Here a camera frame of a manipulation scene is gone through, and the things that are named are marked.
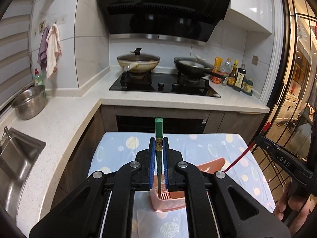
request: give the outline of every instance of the range hood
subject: range hood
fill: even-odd
[[[230,0],[98,0],[110,38],[205,45]]]

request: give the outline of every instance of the human hand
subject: human hand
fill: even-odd
[[[303,204],[305,203],[305,198],[299,197],[299,196],[292,196],[290,198],[287,197],[287,193],[289,192],[291,186],[291,182],[289,182],[283,190],[283,194],[278,200],[276,207],[274,209],[273,214],[281,221],[284,217],[284,211],[286,209],[287,204],[292,210],[296,210],[297,212],[300,211]],[[302,227],[302,225],[305,223],[307,216],[309,214],[309,206],[310,206],[310,200],[306,202],[303,209],[299,212],[298,216],[295,218],[295,220],[291,223],[289,230],[291,232],[291,235],[297,233],[297,231]]]

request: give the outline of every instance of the white countertop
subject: white countertop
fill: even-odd
[[[120,76],[110,71],[83,97],[48,97],[47,105],[33,119],[22,121],[11,112],[6,124],[46,142],[24,186],[17,226],[28,237],[31,228],[51,208],[61,175],[87,124],[101,104],[267,113],[255,97],[211,83],[221,98],[153,92],[109,91]]]

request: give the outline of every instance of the white towel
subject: white towel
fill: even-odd
[[[59,31],[56,24],[53,24],[46,38],[46,78],[49,79],[57,70],[57,58],[61,54]]]

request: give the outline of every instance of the black frying pan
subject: black frying pan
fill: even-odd
[[[175,57],[174,64],[176,68],[191,79],[199,79],[207,75],[225,79],[224,76],[212,72],[213,66],[199,58]]]

